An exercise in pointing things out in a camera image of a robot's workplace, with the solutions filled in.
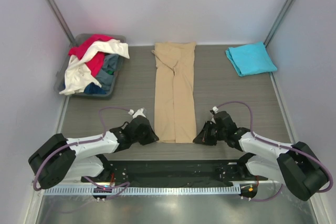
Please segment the beige t shirt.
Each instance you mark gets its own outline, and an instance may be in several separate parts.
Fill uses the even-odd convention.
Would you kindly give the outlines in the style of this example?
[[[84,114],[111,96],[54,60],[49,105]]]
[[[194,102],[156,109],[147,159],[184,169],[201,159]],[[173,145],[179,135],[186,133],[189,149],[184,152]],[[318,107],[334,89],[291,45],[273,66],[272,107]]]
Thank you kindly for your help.
[[[157,42],[154,131],[161,142],[192,143],[196,138],[194,104],[195,42]]]

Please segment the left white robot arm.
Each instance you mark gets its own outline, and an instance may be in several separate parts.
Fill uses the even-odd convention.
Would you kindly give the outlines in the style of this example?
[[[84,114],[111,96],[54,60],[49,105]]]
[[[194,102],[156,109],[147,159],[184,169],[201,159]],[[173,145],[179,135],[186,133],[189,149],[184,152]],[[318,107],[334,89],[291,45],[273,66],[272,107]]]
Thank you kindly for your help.
[[[106,154],[127,150],[134,143],[148,145],[158,140],[150,122],[142,116],[99,135],[66,138],[57,133],[28,159],[35,175],[33,189],[50,189],[63,180],[78,177],[106,182],[111,177]]]

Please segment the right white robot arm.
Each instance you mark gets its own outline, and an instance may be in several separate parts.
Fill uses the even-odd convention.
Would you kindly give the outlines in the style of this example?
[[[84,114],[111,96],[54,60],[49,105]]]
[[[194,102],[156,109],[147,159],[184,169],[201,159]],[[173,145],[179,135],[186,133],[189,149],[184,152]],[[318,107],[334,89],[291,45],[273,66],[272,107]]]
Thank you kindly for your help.
[[[193,140],[196,144],[216,145],[225,141],[234,149],[245,152],[236,167],[241,179],[261,176],[282,183],[298,199],[307,201],[315,193],[329,191],[333,178],[308,145],[280,143],[262,138],[235,123],[207,121]]]

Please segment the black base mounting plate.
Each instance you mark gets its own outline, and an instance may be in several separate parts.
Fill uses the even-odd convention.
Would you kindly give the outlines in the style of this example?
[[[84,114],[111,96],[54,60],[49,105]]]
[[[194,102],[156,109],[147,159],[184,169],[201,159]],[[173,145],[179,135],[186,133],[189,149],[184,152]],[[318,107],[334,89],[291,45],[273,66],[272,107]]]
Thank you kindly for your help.
[[[95,182],[129,181],[132,186],[164,187],[168,183],[220,182],[266,180],[252,175],[243,163],[236,159],[213,160],[151,160],[151,161],[109,161],[101,157],[104,171]]]

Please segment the grey blue t shirt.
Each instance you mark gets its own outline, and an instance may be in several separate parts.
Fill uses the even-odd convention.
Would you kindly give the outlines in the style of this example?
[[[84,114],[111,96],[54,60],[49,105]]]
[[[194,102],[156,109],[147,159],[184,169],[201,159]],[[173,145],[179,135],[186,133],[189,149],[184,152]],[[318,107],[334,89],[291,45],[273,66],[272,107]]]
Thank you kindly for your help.
[[[114,73],[117,70],[118,60],[120,59],[120,55],[118,54],[109,54],[104,57],[103,65],[96,75],[96,79],[101,84],[101,87],[104,89],[106,93],[109,92],[112,86],[112,82],[114,80]],[[108,70],[114,71],[113,74],[108,74]]]

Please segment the dark blue t shirt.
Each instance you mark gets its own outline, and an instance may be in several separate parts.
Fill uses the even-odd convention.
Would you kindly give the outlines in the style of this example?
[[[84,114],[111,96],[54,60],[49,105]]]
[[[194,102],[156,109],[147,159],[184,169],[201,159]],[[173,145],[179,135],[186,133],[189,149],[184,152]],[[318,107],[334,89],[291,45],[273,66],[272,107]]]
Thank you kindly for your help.
[[[85,94],[106,94],[103,88],[99,87],[93,82],[85,87],[84,93]]]

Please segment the folded cyan t shirt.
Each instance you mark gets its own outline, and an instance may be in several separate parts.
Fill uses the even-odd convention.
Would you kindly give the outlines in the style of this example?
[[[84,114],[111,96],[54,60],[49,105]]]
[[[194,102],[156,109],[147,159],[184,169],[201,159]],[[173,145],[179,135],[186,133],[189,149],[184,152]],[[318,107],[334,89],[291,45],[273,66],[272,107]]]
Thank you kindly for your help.
[[[277,71],[277,67],[261,41],[239,47],[229,47],[225,54],[239,77]]]

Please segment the cream white t shirt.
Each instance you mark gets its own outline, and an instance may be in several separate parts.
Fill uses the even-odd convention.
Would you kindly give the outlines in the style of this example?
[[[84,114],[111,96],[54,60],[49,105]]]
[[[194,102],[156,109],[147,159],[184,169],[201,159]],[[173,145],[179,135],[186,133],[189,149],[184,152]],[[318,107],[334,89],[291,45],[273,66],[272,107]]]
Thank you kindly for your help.
[[[65,87],[59,94],[83,93],[90,83],[101,87],[96,75],[106,55],[118,54],[129,59],[127,43],[105,35],[93,35],[78,47],[69,50],[69,63],[65,71]]]

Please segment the grey plastic bin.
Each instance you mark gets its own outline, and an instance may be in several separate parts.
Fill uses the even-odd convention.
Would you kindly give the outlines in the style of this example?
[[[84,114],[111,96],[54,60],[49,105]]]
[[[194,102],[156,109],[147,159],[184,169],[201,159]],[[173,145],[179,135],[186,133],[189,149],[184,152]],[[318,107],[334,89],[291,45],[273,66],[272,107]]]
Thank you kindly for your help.
[[[92,35],[93,34],[85,34],[85,33],[84,34],[79,34],[75,37],[75,42],[76,42],[76,44],[80,45]],[[64,62],[62,64],[60,70],[56,73],[56,81],[55,81],[55,84],[54,84],[54,91],[57,92],[57,93],[62,91],[65,87],[65,77],[64,77],[64,75],[65,75],[65,71],[68,67],[69,59],[70,59],[70,57],[66,54]],[[119,59],[117,61],[116,70],[113,74],[113,80],[112,80],[111,88],[106,94],[76,93],[76,94],[72,94],[72,96],[73,97],[78,97],[78,98],[83,98],[83,99],[109,100],[112,97],[113,90],[114,90],[115,84],[116,84],[117,79],[118,79],[118,75],[119,75],[120,71],[122,70],[122,65],[123,65],[124,59],[125,59],[124,57],[119,57]]]

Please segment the left aluminium frame post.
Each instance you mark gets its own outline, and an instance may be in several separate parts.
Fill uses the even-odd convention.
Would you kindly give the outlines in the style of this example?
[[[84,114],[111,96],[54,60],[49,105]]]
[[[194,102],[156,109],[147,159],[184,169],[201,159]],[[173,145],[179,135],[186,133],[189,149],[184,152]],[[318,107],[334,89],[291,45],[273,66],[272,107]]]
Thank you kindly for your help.
[[[61,26],[63,32],[65,33],[66,37],[68,38],[69,42],[75,44],[75,37],[73,36],[67,22],[65,21],[60,9],[58,8],[57,3],[55,0],[46,0],[48,6],[50,7],[51,11],[55,15],[59,25]]]

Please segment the aluminium frame post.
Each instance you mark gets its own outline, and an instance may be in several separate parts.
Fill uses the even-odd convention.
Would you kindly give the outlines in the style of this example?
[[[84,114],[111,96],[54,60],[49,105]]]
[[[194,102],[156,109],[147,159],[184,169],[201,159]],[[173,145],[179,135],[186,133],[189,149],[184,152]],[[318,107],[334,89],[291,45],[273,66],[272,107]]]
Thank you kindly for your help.
[[[63,32],[65,33],[66,37],[68,38],[69,42],[75,44],[75,37],[73,36],[67,22],[65,21],[60,9],[58,8],[57,3],[55,0],[46,0],[48,6],[50,7],[51,11],[55,15],[59,25],[61,26]]]
[[[273,22],[271,29],[266,36],[264,41],[264,45],[267,48],[271,43],[272,39],[274,38],[276,32],[278,31],[281,23],[284,21],[286,15],[289,13],[291,7],[293,6],[295,0],[285,0],[284,4],[282,5],[280,12],[278,13],[275,21]]]

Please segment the right aluminium frame post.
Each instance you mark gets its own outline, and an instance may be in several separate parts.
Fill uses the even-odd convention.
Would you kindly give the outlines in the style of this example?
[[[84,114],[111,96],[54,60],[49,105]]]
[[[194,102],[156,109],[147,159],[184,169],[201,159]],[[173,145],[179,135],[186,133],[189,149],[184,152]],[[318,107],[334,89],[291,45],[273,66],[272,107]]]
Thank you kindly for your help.
[[[264,45],[267,48],[271,43],[272,39],[274,38],[276,32],[278,31],[281,23],[284,21],[286,15],[289,13],[291,7],[293,6],[295,0],[285,0],[284,4],[282,5],[280,12],[278,13],[275,21],[273,22],[271,29],[266,36],[264,41]]]

